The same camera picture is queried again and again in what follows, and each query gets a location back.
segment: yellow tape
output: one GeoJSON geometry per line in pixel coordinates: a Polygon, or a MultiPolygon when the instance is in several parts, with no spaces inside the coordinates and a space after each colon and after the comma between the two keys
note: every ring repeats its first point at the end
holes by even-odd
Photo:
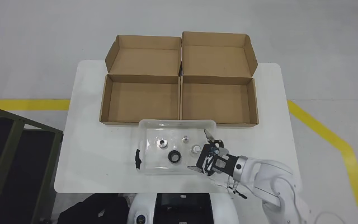
{"type": "Polygon", "coordinates": [[[69,99],[0,99],[2,110],[68,110],[69,99]]]}
{"type": "Polygon", "coordinates": [[[358,206],[358,163],[353,148],[338,135],[334,134],[331,130],[326,128],[321,122],[297,106],[297,104],[294,102],[288,100],[288,106],[289,111],[291,114],[293,114],[293,116],[314,130],[318,135],[320,135],[323,139],[336,147],[342,153],[349,181],[351,183],[356,204],[358,206]]]}

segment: cardboard box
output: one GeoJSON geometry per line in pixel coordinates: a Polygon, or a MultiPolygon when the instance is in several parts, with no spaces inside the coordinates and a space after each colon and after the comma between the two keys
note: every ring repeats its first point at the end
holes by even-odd
{"type": "Polygon", "coordinates": [[[180,118],[181,38],[119,35],[106,57],[100,122],[180,118]]]}
{"type": "Polygon", "coordinates": [[[258,124],[257,61],[246,34],[183,32],[181,119],[258,124]]]}

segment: transparent plastic container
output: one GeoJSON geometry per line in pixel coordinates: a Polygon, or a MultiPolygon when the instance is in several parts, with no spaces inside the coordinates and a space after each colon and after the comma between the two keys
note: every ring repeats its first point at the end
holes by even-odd
{"type": "Polygon", "coordinates": [[[200,153],[192,150],[194,145],[202,149],[207,143],[204,129],[215,135],[213,120],[141,120],[139,122],[139,172],[149,175],[194,174],[188,166],[195,166],[200,153]],[[160,140],[167,146],[161,148],[160,140]],[[172,163],[168,155],[172,150],[180,153],[181,159],[172,163]]]}

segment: black cable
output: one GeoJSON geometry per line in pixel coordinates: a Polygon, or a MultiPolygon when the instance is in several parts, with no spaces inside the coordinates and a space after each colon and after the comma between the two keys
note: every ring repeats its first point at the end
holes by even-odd
{"type": "Polygon", "coordinates": [[[237,190],[234,191],[234,194],[235,194],[235,193],[237,193],[237,194],[238,194],[240,197],[242,197],[243,199],[247,199],[246,195],[244,195],[244,194],[238,192],[237,190]]]}

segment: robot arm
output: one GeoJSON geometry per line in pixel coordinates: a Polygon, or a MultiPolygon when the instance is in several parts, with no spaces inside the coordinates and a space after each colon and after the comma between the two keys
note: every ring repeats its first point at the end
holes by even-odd
{"type": "Polygon", "coordinates": [[[237,185],[241,184],[261,198],[263,211],[271,224],[306,223],[308,206],[297,195],[293,172],[289,167],[273,160],[230,155],[223,141],[215,140],[207,130],[204,132],[208,144],[204,145],[196,166],[190,169],[207,176],[215,172],[231,176],[234,185],[228,187],[235,193],[237,185]],[[256,165],[260,168],[252,180],[256,165]]]}

